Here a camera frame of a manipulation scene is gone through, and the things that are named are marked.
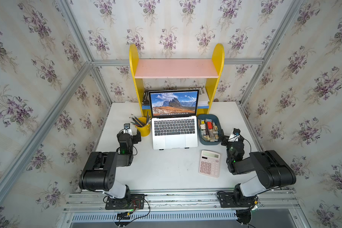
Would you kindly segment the silver laptop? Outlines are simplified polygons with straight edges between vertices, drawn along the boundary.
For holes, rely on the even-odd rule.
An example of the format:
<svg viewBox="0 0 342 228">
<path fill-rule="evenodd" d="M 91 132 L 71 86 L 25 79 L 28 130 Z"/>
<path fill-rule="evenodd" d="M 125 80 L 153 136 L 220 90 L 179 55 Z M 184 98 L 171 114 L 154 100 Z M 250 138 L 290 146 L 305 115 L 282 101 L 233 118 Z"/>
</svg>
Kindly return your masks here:
<svg viewBox="0 0 342 228">
<path fill-rule="evenodd" d="M 153 149 L 198 146 L 199 90 L 149 92 Z"/>
</svg>

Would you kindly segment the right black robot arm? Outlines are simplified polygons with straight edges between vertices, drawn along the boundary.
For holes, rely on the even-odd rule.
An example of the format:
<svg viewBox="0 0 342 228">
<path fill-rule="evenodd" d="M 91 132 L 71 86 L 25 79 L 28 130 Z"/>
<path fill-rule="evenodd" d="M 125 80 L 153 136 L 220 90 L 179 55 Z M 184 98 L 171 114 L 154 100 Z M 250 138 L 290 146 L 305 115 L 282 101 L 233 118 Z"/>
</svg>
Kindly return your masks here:
<svg viewBox="0 0 342 228">
<path fill-rule="evenodd" d="M 236 185 L 237 196 L 250 198 L 296 183 L 294 171 L 274 150 L 250 152 L 249 157 L 244 158 L 244 140 L 240 135 L 224 136 L 221 140 L 221 145 L 226 146 L 226 163 L 231 174 L 256 172 L 255 177 Z"/>
</svg>

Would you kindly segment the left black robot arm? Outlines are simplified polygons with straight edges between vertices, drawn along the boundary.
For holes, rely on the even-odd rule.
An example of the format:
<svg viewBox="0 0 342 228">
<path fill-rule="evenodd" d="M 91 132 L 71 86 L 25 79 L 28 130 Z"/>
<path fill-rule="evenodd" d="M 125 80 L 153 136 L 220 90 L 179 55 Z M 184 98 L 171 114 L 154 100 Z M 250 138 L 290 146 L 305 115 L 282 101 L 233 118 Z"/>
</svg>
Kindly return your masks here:
<svg viewBox="0 0 342 228">
<path fill-rule="evenodd" d="M 79 188 L 99 192 L 114 200 L 130 200 L 130 189 L 116 180 L 118 167 L 131 166 L 134 145 L 139 143 L 141 133 L 130 135 L 125 130 L 117 134 L 119 147 L 114 152 L 92 152 L 79 177 Z"/>
</svg>

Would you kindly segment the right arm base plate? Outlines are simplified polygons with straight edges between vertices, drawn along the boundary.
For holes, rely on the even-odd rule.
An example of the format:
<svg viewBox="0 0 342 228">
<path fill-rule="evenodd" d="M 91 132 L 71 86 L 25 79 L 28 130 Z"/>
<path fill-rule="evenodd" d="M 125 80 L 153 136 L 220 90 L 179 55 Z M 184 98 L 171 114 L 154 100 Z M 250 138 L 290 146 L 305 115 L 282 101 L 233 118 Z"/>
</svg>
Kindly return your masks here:
<svg viewBox="0 0 342 228">
<path fill-rule="evenodd" d="M 258 196 L 245 197 L 240 192 L 219 191 L 216 197 L 222 208 L 251 208 L 258 201 Z"/>
</svg>

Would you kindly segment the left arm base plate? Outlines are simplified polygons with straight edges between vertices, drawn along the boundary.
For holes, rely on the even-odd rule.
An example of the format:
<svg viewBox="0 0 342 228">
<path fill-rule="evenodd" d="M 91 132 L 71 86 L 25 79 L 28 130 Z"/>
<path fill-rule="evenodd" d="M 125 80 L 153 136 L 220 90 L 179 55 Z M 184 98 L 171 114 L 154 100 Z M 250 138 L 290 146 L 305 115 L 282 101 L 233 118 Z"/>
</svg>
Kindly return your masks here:
<svg viewBox="0 0 342 228">
<path fill-rule="evenodd" d="M 135 210 L 143 209 L 145 203 L 144 194 L 131 194 L 123 199 L 112 199 L 107 197 L 105 200 L 106 210 Z"/>
</svg>

